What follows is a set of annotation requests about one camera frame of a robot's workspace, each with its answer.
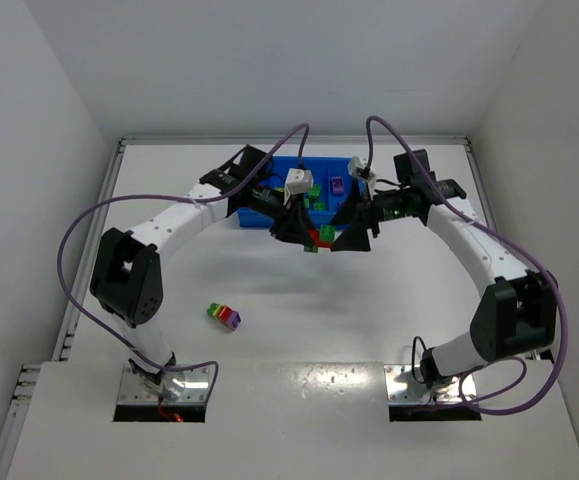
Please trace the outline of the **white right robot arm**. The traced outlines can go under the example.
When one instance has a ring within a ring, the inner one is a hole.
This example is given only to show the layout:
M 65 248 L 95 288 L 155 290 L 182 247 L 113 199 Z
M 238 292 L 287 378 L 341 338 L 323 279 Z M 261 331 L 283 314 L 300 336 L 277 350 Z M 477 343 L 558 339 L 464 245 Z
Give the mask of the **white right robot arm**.
M 395 156 L 398 186 L 378 192 L 366 160 L 352 158 L 352 186 L 332 219 L 344 226 L 333 251 L 367 252 L 382 222 L 412 217 L 437 235 L 469 274 L 480 303 L 466 333 L 426 349 L 419 371 L 427 387 L 497 360 L 548 347 L 556 300 L 547 278 L 532 271 L 476 226 L 478 216 L 453 179 L 439 180 L 426 150 Z

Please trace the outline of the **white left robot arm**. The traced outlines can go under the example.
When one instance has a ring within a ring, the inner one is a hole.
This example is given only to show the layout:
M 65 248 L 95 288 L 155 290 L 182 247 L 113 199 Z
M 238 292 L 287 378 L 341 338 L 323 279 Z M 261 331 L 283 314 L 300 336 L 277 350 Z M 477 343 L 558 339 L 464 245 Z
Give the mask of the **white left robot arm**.
M 126 231 L 110 228 L 101 237 L 90 293 L 130 343 L 133 372 L 150 385 L 162 385 L 176 365 L 158 320 L 162 266 L 174 253 L 240 208 L 270 218 L 278 240 L 312 245 L 313 224 L 303 200 L 313 187 L 312 173 L 303 164 L 289 169 L 280 191 L 263 183 L 272 173 L 272 156 L 247 145 L 203 175 L 182 201 L 142 224 Z

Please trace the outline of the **red green lego stack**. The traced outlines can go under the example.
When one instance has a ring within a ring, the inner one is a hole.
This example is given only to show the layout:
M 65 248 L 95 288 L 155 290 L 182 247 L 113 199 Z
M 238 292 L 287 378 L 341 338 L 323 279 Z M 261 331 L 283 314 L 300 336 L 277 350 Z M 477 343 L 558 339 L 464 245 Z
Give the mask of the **red green lego stack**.
M 319 229 L 310 229 L 312 244 L 304 246 L 303 250 L 310 253 L 317 253 L 320 249 L 330 250 L 335 241 L 336 233 L 336 227 L 332 225 L 322 225 Z

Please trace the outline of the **purple lego brick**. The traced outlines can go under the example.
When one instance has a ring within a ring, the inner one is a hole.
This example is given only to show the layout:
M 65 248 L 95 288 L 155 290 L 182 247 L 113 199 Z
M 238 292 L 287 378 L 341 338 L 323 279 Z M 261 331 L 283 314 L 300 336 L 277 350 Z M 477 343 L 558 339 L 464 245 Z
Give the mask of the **purple lego brick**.
M 343 196 L 345 194 L 345 184 L 341 176 L 330 178 L 330 192 L 332 196 Z

